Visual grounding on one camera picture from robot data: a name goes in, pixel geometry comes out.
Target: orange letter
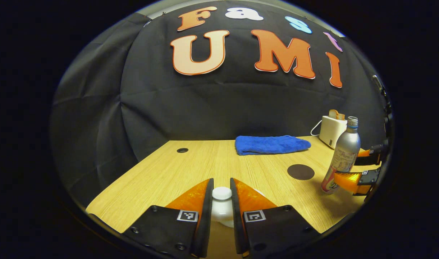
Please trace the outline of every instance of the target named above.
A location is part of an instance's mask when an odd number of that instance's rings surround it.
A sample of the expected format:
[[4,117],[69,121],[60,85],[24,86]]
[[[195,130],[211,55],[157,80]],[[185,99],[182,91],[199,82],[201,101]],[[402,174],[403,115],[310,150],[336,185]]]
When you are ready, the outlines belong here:
[[202,25],[203,23],[205,23],[205,21],[203,21],[203,20],[199,21],[198,18],[207,19],[208,17],[210,17],[209,10],[217,10],[217,8],[214,6],[205,7],[205,8],[201,8],[199,10],[193,10],[192,12],[184,13],[184,14],[178,16],[178,18],[183,19],[181,21],[181,26],[178,28],[178,31],[183,31],[187,28],[192,28],[192,27],[199,26],[199,25]]
[[293,72],[300,77],[315,78],[308,52],[310,45],[307,42],[293,38],[288,47],[285,47],[277,35],[270,31],[254,29],[251,33],[259,40],[260,59],[254,64],[256,69],[267,72],[277,71],[278,65],[274,63],[272,56],[274,54],[286,73],[290,71],[293,61],[296,59],[296,67]]
[[224,38],[229,35],[229,31],[209,31],[203,36],[210,39],[210,57],[202,62],[192,60],[192,42],[197,39],[195,35],[184,36],[173,40],[173,67],[183,75],[192,76],[209,73],[224,62],[226,49]]
[[341,75],[339,72],[339,59],[335,55],[329,52],[326,52],[326,55],[330,59],[330,64],[331,64],[330,84],[337,88],[341,88],[342,82],[341,82]]

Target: blue towel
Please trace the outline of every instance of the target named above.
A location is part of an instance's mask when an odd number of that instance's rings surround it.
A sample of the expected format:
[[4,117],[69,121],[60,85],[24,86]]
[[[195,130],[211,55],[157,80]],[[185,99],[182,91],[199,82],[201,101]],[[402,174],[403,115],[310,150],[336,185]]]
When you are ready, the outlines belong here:
[[310,148],[307,140],[292,136],[251,137],[238,136],[235,139],[237,153],[244,155],[286,154]]

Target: dark round coaster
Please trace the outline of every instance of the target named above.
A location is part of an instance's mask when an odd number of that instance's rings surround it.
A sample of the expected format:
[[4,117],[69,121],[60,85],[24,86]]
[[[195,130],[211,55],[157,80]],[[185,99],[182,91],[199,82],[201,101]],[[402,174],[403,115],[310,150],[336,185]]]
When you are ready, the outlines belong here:
[[308,180],[315,175],[314,170],[304,164],[293,164],[288,167],[287,172],[291,177],[298,180]]

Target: white cable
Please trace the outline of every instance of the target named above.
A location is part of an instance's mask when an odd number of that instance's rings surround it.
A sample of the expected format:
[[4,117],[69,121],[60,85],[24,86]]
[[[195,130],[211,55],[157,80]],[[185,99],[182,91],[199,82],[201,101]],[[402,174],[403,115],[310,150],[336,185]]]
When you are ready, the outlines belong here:
[[318,124],[320,124],[321,123],[321,120],[317,123],[317,125],[315,125],[315,127],[310,131],[310,134],[312,135],[312,136],[318,136],[318,135],[320,135],[320,134],[317,134],[317,135],[314,135],[314,134],[312,134],[312,131],[318,126]]

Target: light wood tabletop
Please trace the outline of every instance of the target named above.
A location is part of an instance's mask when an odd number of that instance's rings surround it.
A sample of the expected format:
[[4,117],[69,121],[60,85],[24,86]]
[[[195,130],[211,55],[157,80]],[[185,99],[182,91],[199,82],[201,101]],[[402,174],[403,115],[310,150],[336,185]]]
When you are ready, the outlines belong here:
[[[261,191],[275,205],[292,205],[319,233],[348,213],[355,212],[364,196],[352,196],[340,188],[334,194],[321,191],[334,150],[316,136],[298,137],[312,146],[289,154],[239,156],[234,140],[169,141],[147,156],[101,192],[87,207],[111,228],[122,233],[150,205],[165,206],[194,185],[214,178],[214,187],[229,187],[236,178]],[[178,153],[187,148],[185,153]],[[315,175],[297,180],[289,166],[304,164]],[[352,172],[376,169],[378,165],[354,166]],[[235,254],[234,232],[217,222],[211,224],[208,258],[241,258]]]

